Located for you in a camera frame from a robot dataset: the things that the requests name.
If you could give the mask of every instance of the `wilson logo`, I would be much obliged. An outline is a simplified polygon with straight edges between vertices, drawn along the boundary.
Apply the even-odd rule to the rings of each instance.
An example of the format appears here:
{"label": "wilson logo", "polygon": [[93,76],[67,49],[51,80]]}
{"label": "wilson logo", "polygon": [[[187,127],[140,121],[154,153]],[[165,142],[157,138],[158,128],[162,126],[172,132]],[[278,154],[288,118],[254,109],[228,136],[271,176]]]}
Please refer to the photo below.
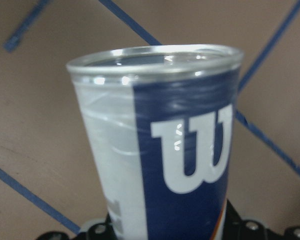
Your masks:
{"label": "wilson logo", "polygon": [[189,132],[196,132],[195,171],[192,175],[185,175],[184,120],[151,123],[151,136],[161,138],[163,177],[166,186],[172,192],[187,194],[203,182],[214,183],[223,175],[230,153],[232,115],[232,104],[218,110],[217,123],[223,127],[223,142],[216,165],[214,165],[216,113],[209,112],[189,118]]}

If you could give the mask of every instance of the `cylindrical container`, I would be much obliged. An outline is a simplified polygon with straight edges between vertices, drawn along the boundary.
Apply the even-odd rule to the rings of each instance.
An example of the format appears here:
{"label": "cylindrical container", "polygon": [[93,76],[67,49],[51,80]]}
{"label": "cylindrical container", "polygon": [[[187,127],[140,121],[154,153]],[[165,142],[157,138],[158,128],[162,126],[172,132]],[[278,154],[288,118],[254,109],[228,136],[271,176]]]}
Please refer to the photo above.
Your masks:
{"label": "cylindrical container", "polygon": [[242,58],[162,45],[67,64],[118,239],[221,239]]}

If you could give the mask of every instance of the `navy blue label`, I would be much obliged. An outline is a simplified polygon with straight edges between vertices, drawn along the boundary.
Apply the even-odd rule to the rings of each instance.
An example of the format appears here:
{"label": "navy blue label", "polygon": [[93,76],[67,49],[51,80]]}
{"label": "navy blue label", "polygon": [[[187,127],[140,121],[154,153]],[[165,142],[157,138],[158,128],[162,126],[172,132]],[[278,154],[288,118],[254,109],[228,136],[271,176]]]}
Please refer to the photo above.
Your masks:
{"label": "navy blue label", "polygon": [[152,137],[151,124],[184,120],[184,174],[196,170],[197,133],[189,131],[191,117],[215,113],[214,159],[223,148],[223,124],[218,112],[235,105],[238,71],[133,86],[136,125],[142,165],[146,221],[149,240],[208,240],[221,214],[228,181],[228,166],[212,183],[205,181],[187,193],[168,188],[163,173],[162,139]]}

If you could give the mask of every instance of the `brown surface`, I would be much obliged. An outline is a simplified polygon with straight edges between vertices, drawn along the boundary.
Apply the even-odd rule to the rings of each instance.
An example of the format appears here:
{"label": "brown surface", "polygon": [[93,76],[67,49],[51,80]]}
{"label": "brown surface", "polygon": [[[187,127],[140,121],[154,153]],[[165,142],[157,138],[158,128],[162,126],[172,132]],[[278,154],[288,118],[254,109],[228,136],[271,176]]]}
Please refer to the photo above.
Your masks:
{"label": "brown surface", "polygon": [[[106,209],[65,63],[147,43],[97,0],[58,0],[7,53],[2,44],[34,2],[0,1],[0,168],[80,226]],[[242,48],[242,72],[294,2],[116,1],[163,44]],[[238,108],[300,164],[300,14]],[[300,178],[239,123],[233,138],[228,196],[240,214],[278,232],[300,225]],[[65,231],[0,181],[0,239],[54,229]]]}

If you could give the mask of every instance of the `blue tape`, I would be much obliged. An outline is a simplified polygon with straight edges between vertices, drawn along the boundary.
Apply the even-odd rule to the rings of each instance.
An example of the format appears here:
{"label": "blue tape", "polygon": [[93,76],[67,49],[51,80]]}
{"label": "blue tape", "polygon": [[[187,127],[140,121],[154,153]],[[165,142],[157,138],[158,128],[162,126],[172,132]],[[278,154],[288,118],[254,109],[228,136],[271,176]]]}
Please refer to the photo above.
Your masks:
{"label": "blue tape", "polygon": [[80,227],[76,225],[74,222],[69,220],[67,217],[62,215],[60,212],[55,210],[52,206],[50,206],[48,203],[43,201],[41,198],[33,194],[31,191],[29,191],[27,188],[22,186],[19,182],[17,182],[14,178],[9,176],[5,171],[0,169],[0,180],[9,185],[11,188],[13,188],[15,191],[17,191],[19,194],[24,196],[26,199],[28,199],[30,202],[32,202],[34,205],[36,205],[38,208],[43,210],[45,213],[50,215],[52,218],[57,220],[59,223],[61,223],[63,226],[71,230],[73,233],[78,234]]}
{"label": "blue tape", "polygon": [[248,69],[248,71],[244,74],[242,77],[238,92],[240,93],[243,88],[247,85],[249,80],[252,78],[252,76],[256,73],[256,71],[259,69],[261,64],[264,62],[264,60],[267,58],[271,50],[276,46],[279,39],[282,37],[284,32],[287,30],[288,26],[291,24],[293,19],[297,16],[297,14],[300,11],[300,0],[298,0],[295,5],[292,7],[289,14],[286,16],[286,18],[281,23],[278,30],[275,32],[275,34],[272,36],[272,38],[269,40],[269,42],[266,44],[265,48],[262,50],[262,52],[259,54],[259,56],[256,58],[254,63],[251,65],[251,67]]}
{"label": "blue tape", "polygon": [[107,9],[116,15],[121,21],[127,24],[136,34],[144,39],[149,45],[162,45],[149,32],[133,20],[127,13],[125,13],[118,5],[111,0],[99,0]]}
{"label": "blue tape", "polygon": [[297,165],[291,157],[289,157],[284,151],[282,151],[269,137],[267,137],[256,125],[251,122],[248,122],[246,117],[236,111],[236,119],[242,123],[247,129],[250,130],[255,136],[262,140],[266,145],[268,145],[279,157],[281,157],[286,164],[290,166],[299,176],[300,176],[300,166]]}
{"label": "blue tape", "polygon": [[19,45],[21,38],[29,27],[35,22],[42,10],[51,0],[39,0],[36,6],[31,10],[28,16],[22,21],[19,27],[14,31],[10,38],[4,43],[3,47],[8,52],[12,52]]}

